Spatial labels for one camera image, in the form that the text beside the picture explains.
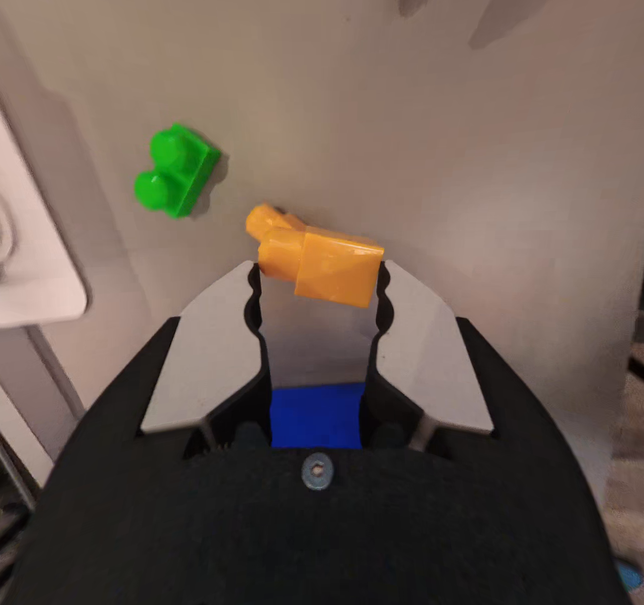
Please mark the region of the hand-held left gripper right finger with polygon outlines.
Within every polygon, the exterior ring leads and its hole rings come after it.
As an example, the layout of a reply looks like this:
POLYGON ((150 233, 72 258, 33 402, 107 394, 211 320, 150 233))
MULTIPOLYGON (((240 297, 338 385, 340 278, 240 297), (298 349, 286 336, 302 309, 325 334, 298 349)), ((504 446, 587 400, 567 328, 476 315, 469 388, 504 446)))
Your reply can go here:
POLYGON ((361 444, 386 424, 423 450, 440 429, 488 436, 493 420, 457 318, 430 287, 392 260, 376 284, 377 334, 361 398, 361 444))

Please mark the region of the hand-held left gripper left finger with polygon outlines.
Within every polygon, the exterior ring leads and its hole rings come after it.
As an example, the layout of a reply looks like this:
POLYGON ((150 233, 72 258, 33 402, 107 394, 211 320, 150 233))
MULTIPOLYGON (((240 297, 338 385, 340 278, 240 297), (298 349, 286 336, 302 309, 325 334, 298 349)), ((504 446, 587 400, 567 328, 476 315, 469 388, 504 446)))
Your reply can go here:
POLYGON ((243 423, 270 442, 267 344, 260 332, 260 268, 244 261, 181 312, 141 422, 144 434, 198 428, 223 446, 243 423))

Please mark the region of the blue plastic bin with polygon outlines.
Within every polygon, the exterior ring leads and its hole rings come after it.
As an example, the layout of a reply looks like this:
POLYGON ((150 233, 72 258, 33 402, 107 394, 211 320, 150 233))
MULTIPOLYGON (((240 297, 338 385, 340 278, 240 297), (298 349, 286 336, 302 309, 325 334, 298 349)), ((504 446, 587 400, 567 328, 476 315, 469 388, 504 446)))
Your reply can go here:
POLYGON ((359 407, 365 383, 274 389, 274 448, 360 449, 359 407))

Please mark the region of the green two-stud block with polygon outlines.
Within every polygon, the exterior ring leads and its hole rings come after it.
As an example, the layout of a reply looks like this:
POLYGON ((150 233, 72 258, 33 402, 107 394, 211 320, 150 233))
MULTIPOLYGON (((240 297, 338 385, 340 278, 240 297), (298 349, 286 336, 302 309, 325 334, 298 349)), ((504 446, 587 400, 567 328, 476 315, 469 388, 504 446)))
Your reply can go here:
POLYGON ((221 160, 222 152, 191 128, 175 123, 149 142, 151 168, 138 174, 133 193, 152 212, 189 216, 221 160))

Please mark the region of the grey desk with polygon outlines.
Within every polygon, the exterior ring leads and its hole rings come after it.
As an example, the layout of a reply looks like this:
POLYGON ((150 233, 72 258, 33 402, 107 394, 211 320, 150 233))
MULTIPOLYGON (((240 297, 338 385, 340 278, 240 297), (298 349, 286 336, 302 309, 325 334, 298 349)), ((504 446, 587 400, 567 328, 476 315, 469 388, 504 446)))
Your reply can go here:
POLYGON ((1 105, 90 299, 14 331, 74 420, 256 246, 268 202, 367 237, 550 409, 597 496, 643 264, 643 0, 1 0, 1 105), (179 123, 192 213, 135 199, 179 123))

